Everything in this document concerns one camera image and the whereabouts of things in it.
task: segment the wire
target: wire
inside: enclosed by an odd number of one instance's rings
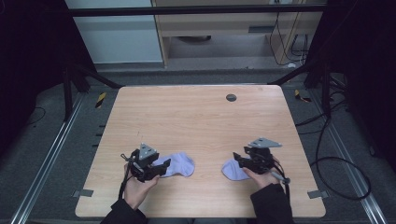
[[[371,187],[370,179],[367,177],[367,175],[363,172],[362,169],[360,169],[360,168],[359,168],[357,165],[355,165],[354,163],[352,163],[352,162],[350,162],[350,161],[347,161],[347,160],[345,160],[345,159],[342,159],[342,158],[338,158],[338,157],[323,157],[323,158],[319,158],[319,157],[318,157],[319,148],[320,148],[320,142],[321,142],[321,139],[322,139],[322,137],[323,137],[324,131],[326,130],[326,127],[329,125],[330,121],[331,121],[330,118],[326,118],[325,125],[323,126],[323,128],[322,128],[322,130],[321,130],[321,132],[320,132],[319,139],[318,139],[318,144],[317,144],[317,148],[316,148],[316,155],[315,155],[315,161],[312,162],[312,163],[310,164],[310,166],[312,167],[313,165],[316,165],[316,167],[317,167],[317,172],[318,172],[318,176],[319,176],[320,180],[323,182],[323,184],[324,184],[327,188],[329,188],[332,192],[334,192],[334,193],[337,194],[338,196],[343,197],[343,198],[346,198],[346,199],[349,199],[349,200],[353,200],[353,201],[359,201],[359,200],[365,199],[367,196],[370,195],[370,193],[371,193],[371,188],[372,188],[372,187]],[[320,169],[319,169],[319,162],[320,162],[320,161],[326,161],[326,160],[344,161],[344,162],[346,162],[346,163],[352,165],[353,167],[355,167],[359,172],[361,172],[361,175],[364,177],[364,180],[366,181],[366,184],[367,184],[367,186],[368,186],[367,192],[366,192],[363,196],[360,196],[360,197],[353,197],[353,196],[345,195],[344,193],[341,193],[341,192],[339,192],[339,191],[333,189],[333,188],[325,181],[325,179],[323,178],[323,176],[322,176],[322,174],[321,174],[321,172],[320,172]]]
[[[335,94],[342,94],[345,96],[346,93],[344,91],[334,91],[332,94],[330,94],[330,97],[334,96]]]
[[[286,191],[286,197],[288,198],[289,202],[290,202],[290,187],[289,187],[289,182],[290,180],[288,178],[286,178],[285,176],[285,172],[283,170],[283,167],[280,165],[279,162],[275,161],[277,163],[277,165],[280,167],[277,167],[276,165],[274,166],[275,169],[280,173],[280,175],[283,177],[283,185],[285,186],[285,191]]]
[[[309,132],[309,133],[298,133],[298,134],[311,134],[311,133],[320,133],[321,132],[321,129],[320,130],[318,130],[318,131],[313,131],[313,132]]]
[[[272,47],[272,36],[273,36],[274,30],[276,28],[277,28],[277,32],[279,34],[280,43],[282,44],[283,53],[286,56],[286,58],[290,60],[288,63],[279,63],[277,61],[276,57],[275,57],[275,52],[274,52],[274,49]],[[275,58],[275,61],[276,61],[277,65],[287,65],[289,63],[299,62],[299,60],[293,60],[293,59],[289,58],[288,53],[286,52],[285,44],[283,43],[283,39],[282,39],[282,36],[280,34],[280,29],[279,29],[279,12],[276,13],[276,21],[275,21],[274,29],[273,29],[272,33],[270,34],[270,38],[269,39],[270,39],[269,40],[270,41],[270,49],[271,49],[271,51],[272,51],[272,53],[274,55],[274,58]]]
[[[42,119],[44,118],[44,116],[46,116],[47,111],[46,111],[46,109],[44,109],[43,107],[36,107],[35,109],[41,109],[41,110],[43,111],[43,115],[41,115],[41,117],[40,117],[39,119],[27,123],[26,126],[27,126],[27,125],[34,124],[34,123],[37,123],[37,122],[39,122],[40,120],[42,120]]]
[[[122,194],[123,194],[123,192],[125,191],[126,183],[127,183],[128,180],[131,179],[131,177],[132,177],[132,176],[128,177],[128,174],[129,174],[129,172],[130,172],[130,170],[131,170],[131,166],[132,166],[132,161],[131,161],[130,159],[131,159],[131,158],[128,158],[128,159],[127,159],[128,165],[127,165],[127,168],[126,168],[126,171],[125,171],[125,176],[124,176],[124,178],[123,178],[123,180],[122,180],[122,183],[121,183],[121,185],[120,185],[119,200],[122,199]]]
[[[293,38],[293,41],[292,41],[291,47],[290,47],[290,52],[292,55],[300,57],[300,60],[299,60],[300,65],[303,65],[305,63],[306,56],[308,53],[308,35],[304,35],[304,46],[303,46],[303,49],[299,49],[299,50],[294,49],[294,45],[296,43],[297,37],[298,37],[298,35],[295,35]]]
[[[334,109],[335,109],[337,106],[342,105],[342,104],[344,104],[344,103],[346,103],[346,102],[347,102],[346,100],[343,100],[343,101],[341,101],[341,102],[335,104],[334,106],[331,107],[331,111],[334,111]],[[306,119],[306,120],[304,120],[304,121],[302,121],[302,122],[300,122],[300,123],[296,123],[295,126],[296,126],[296,127],[299,127],[299,126],[306,125],[306,124],[311,123],[311,122],[313,122],[313,121],[315,121],[315,120],[317,120],[317,119],[320,119],[321,117],[323,117],[323,116],[325,116],[325,115],[326,115],[326,113],[321,113],[321,114],[319,114],[319,115],[314,116],[313,118]]]

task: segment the gray carpet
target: gray carpet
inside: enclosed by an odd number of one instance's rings
[[[173,84],[229,84],[229,83],[265,83],[287,74],[288,70],[216,70],[216,71],[179,71],[179,72],[145,72],[130,74],[105,74],[124,85],[173,85]],[[303,102],[294,97],[294,89],[301,86],[300,77],[285,84],[283,90],[296,123],[309,119],[319,112],[313,103]],[[29,219],[69,221],[99,221],[101,218],[81,219],[76,217],[77,198],[71,197],[76,189],[82,189],[88,175],[96,145],[100,142],[100,134],[106,125],[111,107],[117,96],[116,90],[91,80],[92,88],[84,94],[82,108],[77,120],[67,137],[63,149],[49,174],[48,180],[39,195]],[[94,108],[101,92],[107,93],[101,108]],[[342,100],[342,96],[334,97],[334,104]],[[0,171],[1,200],[0,219],[10,219],[34,180],[41,162],[59,131],[64,118],[63,89],[56,86],[42,92],[37,99],[37,106],[46,110],[43,119],[27,125],[20,138],[14,143],[12,154],[2,161]],[[42,115],[37,109],[32,115],[34,121]],[[396,223],[394,189],[395,174],[388,164],[379,158],[373,158],[368,152],[358,125],[347,112],[347,105],[342,105],[333,113],[332,122],[343,136],[348,151],[354,162],[370,177],[373,194],[377,199],[389,223]],[[323,119],[298,128],[299,133],[320,130]],[[309,161],[315,159],[318,133],[300,135],[306,156]],[[321,141],[320,156],[336,156],[334,143],[325,133]],[[337,190],[355,196],[354,189],[341,162],[324,161],[320,171],[326,180]],[[326,190],[313,168],[319,189]],[[361,202],[350,201],[329,191],[331,197],[324,199],[327,214],[321,219],[296,219],[297,223],[371,223]]]

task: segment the black cable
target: black cable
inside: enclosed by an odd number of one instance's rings
[[[283,177],[284,181],[283,181],[283,185],[285,186],[285,194],[286,197],[288,198],[289,202],[290,202],[290,187],[289,187],[289,182],[290,180],[288,178],[286,178],[285,176],[285,172],[283,171],[283,167],[280,165],[279,162],[275,161],[277,163],[277,165],[280,167],[275,166],[276,170],[280,173],[280,175]]]
[[[298,134],[311,134],[311,133],[320,133],[320,132],[321,132],[321,129],[317,130],[317,131],[309,132],[309,133],[298,133]]]
[[[334,106],[332,106],[331,111],[333,111],[337,106],[339,106],[339,105],[341,105],[341,104],[344,104],[345,102],[346,102],[346,100],[343,100],[343,101],[341,101],[341,102],[335,104]],[[299,126],[306,125],[306,124],[311,123],[311,122],[313,122],[313,121],[315,121],[315,120],[317,120],[317,119],[320,119],[321,117],[323,117],[323,116],[325,116],[325,115],[326,115],[326,113],[321,113],[321,114],[319,114],[319,115],[314,116],[313,118],[306,119],[306,120],[304,120],[304,121],[302,121],[302,122],[300,122],[300,123],[296,123],[295,126],[296,126],[296,127],[299,127]]]
[[[43,115],[41,115],[41,117],[40,117],[39,119],[37,119],[37,120],[34,120],[34,121],[32,121],[32,122],[29,122],[29,123],[26,123],[26,126],[39,122],[39,121],[42,120],[42,119],[46,116],[46,114],[47,114],[46,109],[44,109],[43,107],[38,106],[38,107],[36,107],[35,109],[41,109],[41,110],[43,111]]]
[[[339,86],[337,84],[334,84],[334,83],[329,83],[329,87],[331,87],[333,90],[335,90],[335,89],[340,90],[340,91],[346,91],[347,90],[347,88],[341,87],[341,86]]]
[[[294,56],[301,57],[304,53],[307,53],[308,50],[306,49],[305,42],[304,42],[303,49],[294,49],[294,45],[296,43],[297,37],[298,37],[298,35],[295,35],[294,38],[293,38],[293,41],[291,42],[290,52]]]
[[[277,32],[278,32],[278,34],[279,34],[280,43],[282,44],[283,53],[285,54],[286,58],[287,58],[288,60],[290,60],[288,63],[279,63],[279,62],[276,60],[275,52],[274,52],[274,49],[272,48],[272,36],[273,36],[274,30],[275,30],[276,28],[277,28]],[[287,64],[289,64],[289,63],[296,63],[296,62],[299,62],[299,60],[294,60],[294,59],[289,58],[288,53],[286,52],[285,44],[283,43],[283,39],[282,39],[282,36],[281,36],[281,34],[280,34],[280,29],[279,29],[279,12],[276,13],[276,21],[275,21],[274,29],[273,29],[272,33],[270,34],[269,41],[270,41],[270,49],[271,49],[271,51],[272,51],[272,53],[273,53],[273,55],[274,55],[274,58],[275,58],[275,61],[276,61],[277,65],[287,65]]]
[[[357,165],[353,164],[353,163],[350,162],[350,161],[347,161],[347,160],[344,160],[344,159],[338,158],[338,157],[323,157],[323,158],[319,158],[319,157],[318,157],[319,148],[320,148],[320,142],[321,142],[321,139],[322,139],[322,137],[323,137],[324,131],[326,130],[326,127],[327,127],[327,126],[329,125],[329,123],[330,123],[330,120],[331,120],[330,118],[326,118],[325,125],[323,126],[323,128],[322,128],[322,130],[321,130],[321,132],[320,132],[320,136],[319,136],[319,138],[318,138],[318,144],[317,144],[317,148],[316,148],[315,161],[313,161],[313,162],[310,164],[310,166],[311,166],[311,167],[312,167],[313,165],[316,165],[316,166],[317,166],[317,172],[318,172],[318,176],[319,176],[320,180],[323,182],[323,184],[324,184],[327,188],[329,188],[329,189],[330,189],[332,192],[334,192],[335,194],[339,195],[340,197],[343,197],[343,198],[346,198],[346,199],[349,199],[349,200],[353,200],[353,201],[362,200],[362,199],[364,199],[364,198],[366,198],[367,196],[370,195],[370,193],[371,193],[371,182],[370,182],[370,179],[367,177],[367,175],[366,175]],[[325,181],[325,179],[323,178],[323,176],[322,176],[322,174],[321,174],[321,172],[320,172],[320,169],[319,169],[319,162],[320,162],[320,161],[325,161],[325,160],[339,160],[339,161],[344,161],[344,162],[346,162],[346,163],[352,165],[353,167],[355,167],[359,172],[361,172],[362,176],[364,177],[364,180],[366,181],[366,184],[367,184],[367,186],[368,186],[367,192],[366,192],[363,196],[360,196],[360,197],[353,197],[353,196],[345,195],[344,193],[341,193],[341,192],[339,192],[339,191],[333,189],[333,188]]]
[[[304,48],[303,48],[303,64],[305,63],[307,57],[308,57],[308,35],[305,35]]]
[[[330,79],[331,81],[338,86],[339,89],[346,89],[346,80],[345,80],[345,76],[343,76],[344,79],[344,83],[342,83],[341,81],[339,81],[338,79],[336,79],[335,77],[332,76],[332,74],[330,74]]]
[[[125,191],[126,183],[132,177],[132,176],[130,176],[128,178],[128,174],[129,174],[129,171],[131,170],[131,166],[132,166],[132,159],[131,158],[127,158],[124,154],[121,154],[121,156],[122,156],[123,159],[128,161],[128,165],[127,165],[127,168],[126,168],[126,171],[125,171],[125,176],[124,176],[124,178],[122,180],[122,183],[121,183],[121,186],[120,186],[119,200],[122,199],[122,194]]]
[[[330,94],[330,97],[334,96],[335,94],[342,94],[345,96],[346,93],[344,91],[334,91],[332,94]]]

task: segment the light blue sock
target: light blue sock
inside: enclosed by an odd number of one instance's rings
[[[164,161],[171,159],[171,164],[166,170],[166,174],[161,177],[168,177],[171,175],[181,174],[190,176],[194,173],[194,161],[187,156],[185,152],[174,153],[169,156],[160,157],[153,165],[161,165]]]
[[[239,168],[238,161],[234,159],[227,160],[221,171],[231,180],[244,180],[250,178],[241,168]]]

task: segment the black pole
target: black pole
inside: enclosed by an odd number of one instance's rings
[[[71,80],[67,66],[63,66],[62,75],[64,78],[64,121],[67,121],[73,112]]]
[[[219,13],[259,13],[259,12],[318,12],[344,9],[345,6],[326,4],[293,5],[242,5],[242,6],[198,6],[198,7],[117,7],[79,8],[49,10],[46,15],[72,17],[142,16],[175,14],[219,14]]]
[[[329,62],[322,62],[322,109],[326,117],[329,119],[332,116],[330,108],[330,67]]]

